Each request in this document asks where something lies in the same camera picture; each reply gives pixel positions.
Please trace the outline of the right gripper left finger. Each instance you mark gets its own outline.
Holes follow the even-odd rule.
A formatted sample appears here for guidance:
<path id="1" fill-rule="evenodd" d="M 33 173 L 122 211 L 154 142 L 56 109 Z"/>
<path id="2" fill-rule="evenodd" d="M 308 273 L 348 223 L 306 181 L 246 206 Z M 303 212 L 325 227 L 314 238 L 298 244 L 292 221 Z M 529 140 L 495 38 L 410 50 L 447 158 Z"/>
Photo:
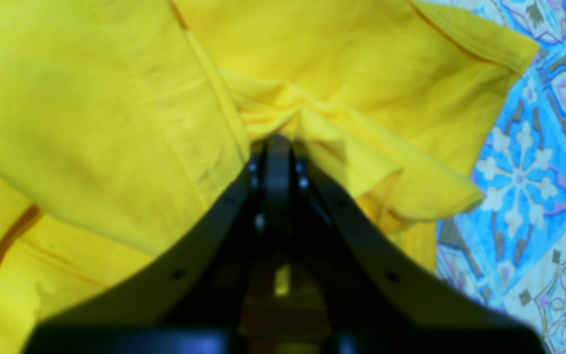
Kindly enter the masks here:
<path id="1" fill-rule="evenodd" d="M 283 140 L 256 144 L 247 165 L 198 223 L 144 269 L 54 315 L 26 354 L 245 354 L 239 333 L 250 273 L 282 224 Z"/>

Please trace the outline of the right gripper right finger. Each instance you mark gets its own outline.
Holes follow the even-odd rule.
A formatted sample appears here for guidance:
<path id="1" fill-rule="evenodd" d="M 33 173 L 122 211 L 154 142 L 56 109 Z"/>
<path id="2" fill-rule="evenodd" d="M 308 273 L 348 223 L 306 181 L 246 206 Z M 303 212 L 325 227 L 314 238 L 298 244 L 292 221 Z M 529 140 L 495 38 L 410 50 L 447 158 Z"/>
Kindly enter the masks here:
<path id="1" fill-rule="evenodd" d="M 317 282 L 324 354 L 543 354 L 519 320 L 470 300 L 380 233 L 300 143 L 279 138 L 292 255 Z"/>

